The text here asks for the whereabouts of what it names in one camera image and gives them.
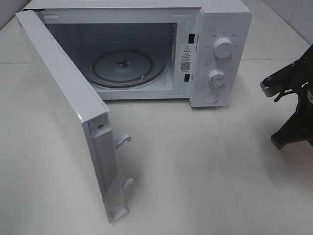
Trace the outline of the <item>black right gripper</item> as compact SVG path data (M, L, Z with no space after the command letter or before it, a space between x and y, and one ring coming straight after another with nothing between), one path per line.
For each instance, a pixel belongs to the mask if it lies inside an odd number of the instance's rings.
M310 47L298 60L293 72L297 87L296 112L271 136L277 149L286 144L307 141L313 145L313 48Z

